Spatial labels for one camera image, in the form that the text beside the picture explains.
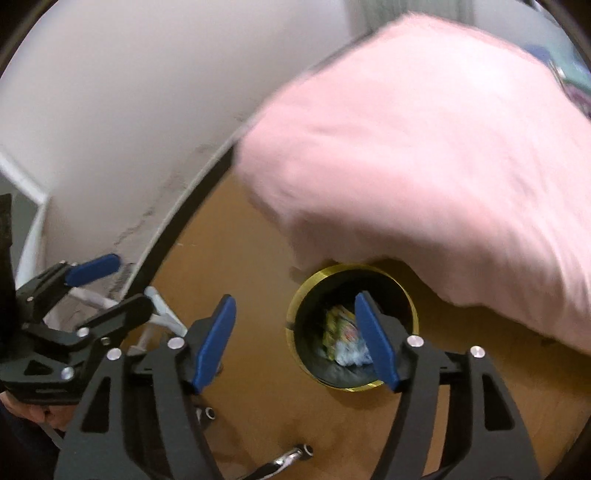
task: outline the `brass rim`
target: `brass rim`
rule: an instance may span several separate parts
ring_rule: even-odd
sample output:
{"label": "brass rim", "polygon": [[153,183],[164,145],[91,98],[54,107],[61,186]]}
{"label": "brass rim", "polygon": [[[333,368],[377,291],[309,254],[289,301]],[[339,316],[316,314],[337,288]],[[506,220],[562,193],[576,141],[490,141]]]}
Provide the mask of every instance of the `brass rim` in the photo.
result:
{"label": "brass rim", "polygon": [[294,337],[294,331],[292,330],[292,328],[290,328],[291,325],[295,324],[297,311],[300,308],[302,301],[304,301],[304,298],[306,298],[306,295],[308,295],[308,293],[310,293],[311,290],[316,285],[318,285],[321,281],[323,281],[325,278],[330,277],[331,275],[334,275],[336,273],[346,271],[346,270],[371,270],[371,271],[380,273],[380,274],[388,277],[390,280],[394,281],[400,287],[400,289],[404,292],[404,294],[406,295],[406,298],[408,300],[408,304],[410,305],[411,313],[413,316],[413,335],[418,335],[419,330],[418,330],[417,309],[415,308],[413,300],[411,299],[408,292],[404,289],[404,287],[395,278],[393,278],[391,275],[388,275],[388,273],[386,273],[385,271],[380,270],[379,268],[376,268],[376,267],[372,267],[371,265],[339,264],[339,265],[333,265],[331,267],[324,268],[324,269],[320,270],[319,272],[316,272],[314,275],[312,275],[310,278],[308,278],[300,286],[300,288],[298,288],[293,299],[291,300],[289,308],[287,309],[287,326],[285,327],[285,336],[287,337],[287,345],[289,346],[289,349],[291,351],[292,356],[295,358],[295,361],[298,363],[298,365],[300,366],[300,368],[304,372],[306,372],[309,376],[311,376],[318,383],[324,385],[325,387],[332,388],[333,390],[346,391],[346,392],[362,392],[365,390],[370,390],[371,388],[379,387],[380,385],[383,385],[384,382],[382,382],[381,380],[377,380],[375,382],[371,382],[366,385],[361,385],[359,387],[353,387],[353,388],[333,387],[332,385],[324,383],[322,380],[320,380],[319,378],[316,378],[314,375],[312,375],[312,373],[306,368],[306,366],[301,361],[300,356],[297,354],[297,350],[296,350],[296,343],[295,343],[296,339]]}

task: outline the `silver screw head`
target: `silver screw head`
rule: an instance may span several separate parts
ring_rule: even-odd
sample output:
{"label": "silver screw head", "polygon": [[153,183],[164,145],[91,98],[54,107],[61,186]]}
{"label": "silver screw head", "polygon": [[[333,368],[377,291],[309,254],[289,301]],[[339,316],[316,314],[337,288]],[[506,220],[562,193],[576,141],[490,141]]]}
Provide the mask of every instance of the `silver screw head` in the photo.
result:
{"label": "silver screw head", "polygon": [[470,353],[475,358],[483,358],[486,355],[486,352],[481,346],[475,345],[470,348]]}
{"label": "silver screw head", "polygon": [[119,348],[112,348],[107,352],[107,358],[109,360],[119,360],[119,358],[121,358],[121,355],[123,355],[123,352]]}
{"label": "silver screw head", "polygon": [[88,327],[82,327],[82,328],[78,329],[78,331],[76,332],[76,335],[79,336],[80,338],[84,338],[84,337],[88,337],[89,333],[90,333],[90,329]]}
{"label": "silver screw head", "polygon": [[62,380],[71,380],[74,378],[74,369],[72,367],[65,367],[61,370],[60,377]]}
{"label": "silver screw head", "polygon": [[423,337],[418,335],[411,335],[407,338],[407,343],[414,348],[419,348],[425,345],[425,340],[423,340]]}
{"label": "silver screw head", "polygon": [[174,337],[168,341],[167,345],[172,350],[178,350],[184,347],[184,340],[181,337]]}
{"label": "silver screw head", "polygon": [[211,407],[206,407],[205,408],[205,415],[207,415],[207,418],[209,420],[215,420],[216,419],[216,413],[213,411],[213,408],[211,408]]}

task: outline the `pink fabric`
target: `pink fabric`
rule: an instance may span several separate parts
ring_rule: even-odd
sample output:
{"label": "pink fabric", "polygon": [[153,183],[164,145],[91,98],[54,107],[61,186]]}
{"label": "pink fabric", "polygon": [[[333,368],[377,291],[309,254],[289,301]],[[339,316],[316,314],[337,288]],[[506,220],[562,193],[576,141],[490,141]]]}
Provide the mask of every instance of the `pink fabric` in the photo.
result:
{"label": "pink fabric", "polygon": [[591,124],[517,47],[406,17],[277,94],[237,170],[301,268],[399,258],[591,353]]}

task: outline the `wooden floor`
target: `wooden floor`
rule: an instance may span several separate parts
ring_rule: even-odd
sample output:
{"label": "wooden floor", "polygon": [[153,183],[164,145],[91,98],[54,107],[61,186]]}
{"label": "wooden floor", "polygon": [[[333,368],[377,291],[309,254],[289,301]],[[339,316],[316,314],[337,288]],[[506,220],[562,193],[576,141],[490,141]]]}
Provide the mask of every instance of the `wooden floor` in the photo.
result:
{"label": "wooden floor", "polygon": [[[385,387],[332,391],[300,370],[284,333],[287,306],[298,288],[292,266],[285,239],[250,207],[230,175],[178,239],[154,285],[187,325],[209,316],[225,293],[238,303],[225,369],[205,394],[218,414],[206,436],[225,478],[307,442],[315,458],[288,469],[282,480],[368,480],[398,398]],[[385,268],[413,298],[424,337],[456,351],[482,345],[493,356],[541,469],[550,472],[591,414],[591,358],[484,308],[443,303],[404,265],[389,262]],[[436,469],[441,454],[446,400],[442,388],[428,471]]]}

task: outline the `white wall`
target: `white wall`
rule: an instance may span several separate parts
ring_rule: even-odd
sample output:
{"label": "white wall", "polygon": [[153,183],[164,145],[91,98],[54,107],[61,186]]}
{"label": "white wall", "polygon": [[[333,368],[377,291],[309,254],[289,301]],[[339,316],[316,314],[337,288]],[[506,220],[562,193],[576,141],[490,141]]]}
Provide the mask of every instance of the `white wall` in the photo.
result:
{"label": "white wall", "polygon": [[573,45],[562,28],[518,0],[473,0],[478,28],[520,47],[539,45],[572,55]]}
{"label": "white wall", "polygon": [[0,79],[0,144],[51,195],[47,262],[137,262],[257,106],[363,33],[354,13],[343,0],[59,0]]}

